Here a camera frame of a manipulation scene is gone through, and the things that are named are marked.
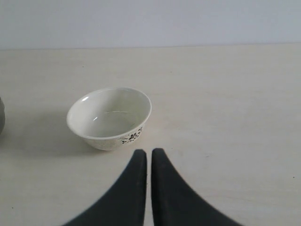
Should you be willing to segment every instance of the white table surface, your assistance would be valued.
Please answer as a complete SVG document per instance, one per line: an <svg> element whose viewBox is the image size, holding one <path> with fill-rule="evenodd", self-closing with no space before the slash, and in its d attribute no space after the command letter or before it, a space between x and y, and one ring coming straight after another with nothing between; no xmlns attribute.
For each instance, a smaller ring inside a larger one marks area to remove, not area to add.
<svg viewBox="0 0 301 226"><path fill-rule="evenodd" d="M111 86L144 91L153 112L137 143L102 152L65 117ZM0 51L0 96L1 226L65 223L104 194L134 149L150 165L155 147L238 222L301 225L301 44Z"/></svg>

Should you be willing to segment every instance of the white ceramic bowl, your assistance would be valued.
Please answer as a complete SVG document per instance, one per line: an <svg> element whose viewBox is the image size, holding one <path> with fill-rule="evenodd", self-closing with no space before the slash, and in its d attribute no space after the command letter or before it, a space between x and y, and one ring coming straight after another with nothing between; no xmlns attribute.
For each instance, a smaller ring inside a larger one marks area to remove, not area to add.
<svg viewBox="0 0 301 226"><path fill-rule="evenodd" d="M151 101L131 88L107 88L79 99L67 114L72 132L100 150L133 143L151 114Z"/></svg>

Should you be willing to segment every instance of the white wall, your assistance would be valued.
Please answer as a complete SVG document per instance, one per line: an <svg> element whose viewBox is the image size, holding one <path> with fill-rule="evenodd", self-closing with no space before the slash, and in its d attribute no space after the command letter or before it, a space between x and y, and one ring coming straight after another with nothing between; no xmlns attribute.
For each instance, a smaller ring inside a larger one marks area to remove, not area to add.
<svg viewBox="0 0 301 226"><path fill-rule="evenodd" d="M0 49L301 41L301 0L0 0Z"/></svg>

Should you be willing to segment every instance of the black floral pattern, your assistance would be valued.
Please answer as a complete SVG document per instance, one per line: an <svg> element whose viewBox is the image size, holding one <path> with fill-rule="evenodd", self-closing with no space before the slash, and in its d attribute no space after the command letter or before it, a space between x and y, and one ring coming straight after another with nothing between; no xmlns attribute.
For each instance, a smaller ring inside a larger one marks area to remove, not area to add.
<svg viewBox="0 0 301 226"><path fill-rule="evenodd" d="M129 134L127 137L121 137L120 139L121 139L122 144L127 144L127 143L135 141L140 136L142 129L143 128L140 127L138 129L138 132Z"/></svg>

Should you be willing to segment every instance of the bowl rim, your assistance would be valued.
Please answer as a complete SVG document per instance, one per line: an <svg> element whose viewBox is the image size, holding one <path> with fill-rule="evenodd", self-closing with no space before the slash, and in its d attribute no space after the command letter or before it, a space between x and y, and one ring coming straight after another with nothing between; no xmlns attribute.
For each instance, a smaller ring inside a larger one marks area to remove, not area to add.
<svg viewBox="0 0 301 226"><path fill-rule="evenodd" d="M149 104L150 104L150 109L149 109L149 112L146 116L146 118L143 120L143 122L141 122L138 126L136 126L135 128L125 132L125 133L121 133L121 134L118 134L118 135L114 135L114 136L110 136L110 137L92 137L92 136L87 136L87 135L84 135L84 134L81 134L79 132L77 132L71 125L70 123L70 116L71 116L71 112L72 110L74 109L75 105L77 105L79 102L81 102L84 98L86 97L89 97L89 96L92 96L92 95L95 95L95 94L98 94L98 93L101 93L101 92L104 92L104 91L108 91L108 90L117 90L117 89L128 89L128 90L132 90L132 91L135 91L135 92L138 92L142 95L144 95L146 97L146 99L148 100ZM110 87L110 88L103 88L103 89L98 89L98 90L95 90L95 91L92 91L88 94L85 94L84 96L82 96L80 99L78 99L72 106L71 108L69 109L68 113L67 113L67 125L69 127L69 129L76 135L78 135L79 137L82 137L82 138L85 138L85 139L90 139L90 140L110 140L110 139L115 139L115 138L119 138L119 137L122 137L122 136L125 136L131 132L134 132L136 131L139 127L141 127L143 124L146 123L146 121L148 120L148 118L150 117L151 115L151 111L152 111L152 104L151 104L151 100L150 98L145 94L143 93L142 91L138 90L138 89L134 89L134 88L130 88L130 87Z"/></svg>

